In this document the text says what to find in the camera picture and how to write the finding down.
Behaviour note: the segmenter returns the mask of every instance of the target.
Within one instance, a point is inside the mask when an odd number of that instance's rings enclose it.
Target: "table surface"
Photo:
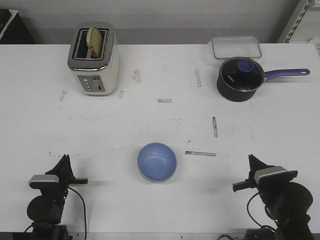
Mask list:
[[[91,233],[244,233],[257,227],[246,212],[257,190],[234,193],[232,184],[248,177],[254,154],[298,170],[294,181],[313,195],[309,227],[319,232],[320,59],[312,44],[260,46],[265,71],[311,74],[270,80],[250,100],[231,102],[217,90],[209,45],[119,45],[116,90],[87,96],[67,66],[69,45],[0,45],[0,231],[30,225],[27,206],[40,191],[29,179],[69,154],[74,175],[89,179],[74,188],[86,202]],[[166,182],[146,181],[138,171],[138,153],[151,142],[176,154],[177,170]],[[250,209],[274,226],[259,198]],[[61,223],[84,231],[73,192]]]

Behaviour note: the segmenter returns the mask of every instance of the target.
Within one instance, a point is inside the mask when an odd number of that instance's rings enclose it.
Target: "navy blue saucepan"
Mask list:
[[[243,102],[250,99],[267,80],[281,76],[305,76],[309,74],[310,70],[306,68],[264,72],[263,68],[250,58],[233,57],[221,65],[216,86],[226,99],[233,102]]]

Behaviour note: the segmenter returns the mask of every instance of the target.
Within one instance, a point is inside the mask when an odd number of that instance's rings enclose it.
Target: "cream toaster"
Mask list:
[[[100,38],[98,56],[93,56],[87,43],[92,28]],[[67,64],[84,94],[106,96],[112,93],[117,86],[120,64],[114,27],[100,21],[81,23],[73,36]]]

